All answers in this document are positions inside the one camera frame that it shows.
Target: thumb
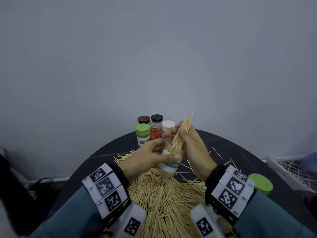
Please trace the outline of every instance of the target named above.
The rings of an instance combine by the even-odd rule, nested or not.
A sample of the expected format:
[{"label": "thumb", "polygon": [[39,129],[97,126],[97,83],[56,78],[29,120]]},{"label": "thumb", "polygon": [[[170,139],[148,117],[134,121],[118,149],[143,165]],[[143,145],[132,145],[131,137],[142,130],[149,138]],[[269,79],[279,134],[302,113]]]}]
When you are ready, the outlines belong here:
[{"label": "thumb", "polygon": [[155,164],[173,163],[180,161],[180,155],[157,155],[155,156]]},{"label": "thumb", "polygon": [[187,146],[189,146],[191,144],[191,142],[193,142],[194,140],[188,135],[188,133],[185,131],[184,127],[180,127],[179,128],[179,135],[180,137],[184,140],[185,144]]}]

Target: fingernail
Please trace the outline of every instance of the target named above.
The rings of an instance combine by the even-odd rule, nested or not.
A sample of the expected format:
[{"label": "fingernail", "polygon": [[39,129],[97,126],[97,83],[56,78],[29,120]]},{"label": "fingernail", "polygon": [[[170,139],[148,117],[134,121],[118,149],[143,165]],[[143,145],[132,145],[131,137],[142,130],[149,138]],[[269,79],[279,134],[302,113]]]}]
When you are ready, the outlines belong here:
[{"label": "fingernail", "polygon": [[174,161],[177,162],[180,160],[180,155],[174,155],[173,158],[174,158]]}]

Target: green container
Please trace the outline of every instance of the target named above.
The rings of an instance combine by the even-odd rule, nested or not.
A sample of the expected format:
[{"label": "green container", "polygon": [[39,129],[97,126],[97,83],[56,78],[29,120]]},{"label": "green container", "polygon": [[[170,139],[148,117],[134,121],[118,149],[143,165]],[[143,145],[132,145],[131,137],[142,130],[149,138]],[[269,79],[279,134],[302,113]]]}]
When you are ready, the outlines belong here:
[{"label": "green container", "polygon": [[268,196],[273,190],[273,184],[268,178],[260,174],[251,174],[249,178],[254,181],[254,188],[264,195]]},{"label": "green container", "polygon": [[150,126],[146,123],[138,124],[135,127],[137,133],[138,145],[141,147],[150,140]]}]

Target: black lid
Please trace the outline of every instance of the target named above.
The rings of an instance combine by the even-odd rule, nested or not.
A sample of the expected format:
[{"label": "black lid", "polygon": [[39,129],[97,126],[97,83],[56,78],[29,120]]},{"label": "black lid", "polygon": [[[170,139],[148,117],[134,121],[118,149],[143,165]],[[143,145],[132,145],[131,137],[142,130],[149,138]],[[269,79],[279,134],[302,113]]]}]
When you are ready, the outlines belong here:
[{"label": "black lid", "polygon": [[162,122],[163,121],[163,115],[160,114],[154,114],[151,116],[151,119],[153,122]]},{"label": "black lid", "polygon": [[139,123],[149,123],[150,122],[150,117],[149,116],[140,116],[138,117],[138,122]]}]

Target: table top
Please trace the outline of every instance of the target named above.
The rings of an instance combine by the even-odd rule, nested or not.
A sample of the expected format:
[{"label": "table top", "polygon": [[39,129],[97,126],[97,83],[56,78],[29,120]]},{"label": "table top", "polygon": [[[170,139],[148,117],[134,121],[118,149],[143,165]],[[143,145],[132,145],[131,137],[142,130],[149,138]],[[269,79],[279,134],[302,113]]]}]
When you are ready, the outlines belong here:
[{"label": "table top", "polygon": [[[263,163],[263,161],[244,148],[241,148],[235,143],[220,136],[201,130],[197,130],[197,132],[205,142],[208,151],[211,151],[210,156],[217,164],[225,164],[232,159],[238,170],[242,169],[243,174],[248,176],[252,173],[258,173],[267,177],[273,184],[273,190],[268,197],[286,210],[296,220],[317,234],[317,222],[312,214],[296,193],[287,185],[287,183],[271,168]],[[111,141],[96,151],[87,160],[85,160],[85,162],[81,164],[81,166],[69,178],[53,204],[49,217],[61,208],[61,206],[81,187],[81,181],[85,177],[90,175],[103,163],[115,163],[113,156],[117,157],[118,154],[125,154],[130,150],[136,150],[137,148],[138,144],[136,133],[132,132]],[[223,160],[217,155],[213,148],[219,153]],[[189,167],[186,158],[182,160],[182,164]],[[196,175],[194,175],[190,169],[182,165],[179,166],[178,171],[189,171],[189,173],[182,174],[187,180],[196,179]],[[175,175],[174,177],[178,181],[183,182],[180,175]]]}]

